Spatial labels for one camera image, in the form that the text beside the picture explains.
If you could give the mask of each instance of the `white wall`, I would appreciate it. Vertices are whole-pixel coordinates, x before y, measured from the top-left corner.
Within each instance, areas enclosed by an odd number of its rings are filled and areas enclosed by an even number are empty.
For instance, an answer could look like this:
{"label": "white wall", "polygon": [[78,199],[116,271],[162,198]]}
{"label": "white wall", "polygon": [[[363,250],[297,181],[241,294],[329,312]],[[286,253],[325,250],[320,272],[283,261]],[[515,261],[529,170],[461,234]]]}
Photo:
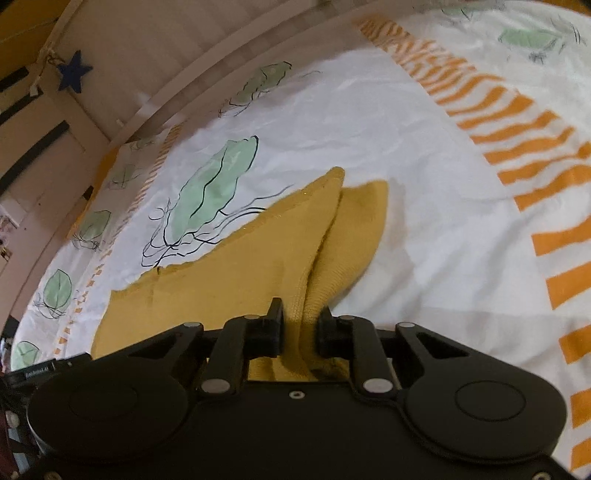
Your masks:
{"label": "white wall", "polygon": [[[6,110],[28,92],[31,76],[0,95]],[[55,140],[9,186],[0,206],[18,225],[0,272],[0,330],[9,314],[20,319],[70,225],[84,207],[84,191],[108,144],[74,98],[57,92],[55,73],[44,74],[44,94],[0,125],[0,175],[46,133],[66,121],[70,130]]]}

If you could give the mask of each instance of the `black stripe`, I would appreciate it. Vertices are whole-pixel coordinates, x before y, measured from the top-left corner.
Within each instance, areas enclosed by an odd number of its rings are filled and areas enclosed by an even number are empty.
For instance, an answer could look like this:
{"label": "black stripe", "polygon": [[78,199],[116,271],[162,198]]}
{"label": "black stripe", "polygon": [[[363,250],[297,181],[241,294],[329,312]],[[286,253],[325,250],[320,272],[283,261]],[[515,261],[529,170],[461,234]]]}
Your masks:
{"label": "black stripe", "polygon": [[88,202],[88,200],[90,200],[90,197],[92,197],[92,191],[94,189],[95,188],[92,185],[88,187],[86,191],[82,194],[82,198],[84,198]]}
{"label": "black stripe", "polygon": [[0,0],[0,14],[4,12],[8,5],[10,5],[14,0]]}
{"label": "black stripe", "polygon": [[25,169],[33,163],[47,147],[49,147],[49,145],[66,133],[69,128],[70,125],[64,121],[54,127],[45,137],[29,148],[29,150],[19,158],[0,179],[0,196],[8,190],[10,184],[15,181],[18,176],[25,171]]}
{"label": "black stripe", "polygon": [[16,82],[20,82],[27,75],[29,75],[27,68],[21,67],[16,72],[12,72],[10,75],[5,76],[2,80],[0,80],[0,92],[3,92],[7,88],[14,85]]}
{"label": "black stripe", "polygon": [[13,103],[10,107],[0,113],[0,125],[6,122],[11,116],[20,112],[23,108],[25,108],[29,103],[31,103],[35,98],[39,98],[43,92],[39,89],[39,95],[32,97],[31,95],[27,94],[20,100],[17,100]]}

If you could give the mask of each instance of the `bed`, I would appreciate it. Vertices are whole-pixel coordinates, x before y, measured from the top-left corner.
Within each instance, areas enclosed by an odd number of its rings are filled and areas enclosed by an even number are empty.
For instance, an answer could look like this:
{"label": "bed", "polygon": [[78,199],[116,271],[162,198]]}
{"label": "bed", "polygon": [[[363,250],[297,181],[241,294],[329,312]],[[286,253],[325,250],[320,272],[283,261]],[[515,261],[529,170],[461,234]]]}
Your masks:
{"label": "bed", "polygon": [[[412,320],[549,380],[569,404],[554,456],[588,475],[591,20],[517,1],[382,13],[299,35],[114,148],[27,307],[13,369],[90,351],[112,291],[198,260],[340,166],[345,186],[383,179],[389,196],[377,252],[334,312]],[[224,170],[228,151],[239,164]],[[200,220],[179,226],[191,209]]]}

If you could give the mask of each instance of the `green leaf print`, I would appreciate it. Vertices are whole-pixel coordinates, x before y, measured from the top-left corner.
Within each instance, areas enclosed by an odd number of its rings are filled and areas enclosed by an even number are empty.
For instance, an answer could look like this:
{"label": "green leaf print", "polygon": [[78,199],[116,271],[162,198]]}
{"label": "green leaf print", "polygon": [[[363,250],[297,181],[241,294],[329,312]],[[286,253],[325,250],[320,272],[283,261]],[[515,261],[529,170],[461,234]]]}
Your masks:
{"label": "green leaf print", "polygon": [[100,237],[105,231],[110,218],[111,212],[108,210],[89,213],[78,230],[78,238],[83,242],[89,242]]}
{"label": "green leaf print", "polygon": [[285,77],[291,69],[291,64],[286,61],[266,65],[259,68],[247,81],[244,88],[230,100],[231,105],[246,106],[252,102],[257,93],[268,91],[279,85],[279,82]]}
{"label": "green leaf print", "polygon": [[506,28],[499,37],[501,43],[529,50],[551,50],[561,35],[549,30],[521,30]]}
{"label": "green leaf print", "polygon": [[43,302],[51,310],[64,310],[72,296],[72,281],[66,272],[57,270],[43,290]]}
{"label": "green leaf print", "polygon": [[127,184],[137,178],[136,167],[132,163],[121,165],[120,168],[115,170],[111,177],[111,186],[114,189],[124,189]]}
{"label": "green leaf print", "polygon": [[39,349],[31,342],[18,342],[12,349],[10,357],[10,369],[20,370],[35,364]]}
{"label": "green leaf print", "polygon": [[257,149],[258,137],[229,140],[195,172],[170,213],[164,231],[166,244],[177,244],[187,232],[197,232],[215,218],[234,197],[238,178],[250,168]]}

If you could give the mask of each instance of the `screw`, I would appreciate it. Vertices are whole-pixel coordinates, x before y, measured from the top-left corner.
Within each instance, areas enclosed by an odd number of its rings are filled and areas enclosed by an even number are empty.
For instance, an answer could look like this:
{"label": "screw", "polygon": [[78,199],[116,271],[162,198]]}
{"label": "screw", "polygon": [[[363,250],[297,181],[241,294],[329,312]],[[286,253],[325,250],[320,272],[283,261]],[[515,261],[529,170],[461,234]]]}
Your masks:
{"label": "screw", "polygon": [[301,400],[305,396],[306,396],[306,394],[300,390],[294,390],[294,391],[290,392],[290,398],[292,400]]}
{"label": "screw", "polygon": [[201,384],[201,390],[205,393],[219,395],[230,390],[230,382],[223,378],[210,378]]}
{"label": "screw", "polygon": [[394,388],[394,384],[386,378],[370,378],[363,382],[363,388],[369,393],[387,393]]}

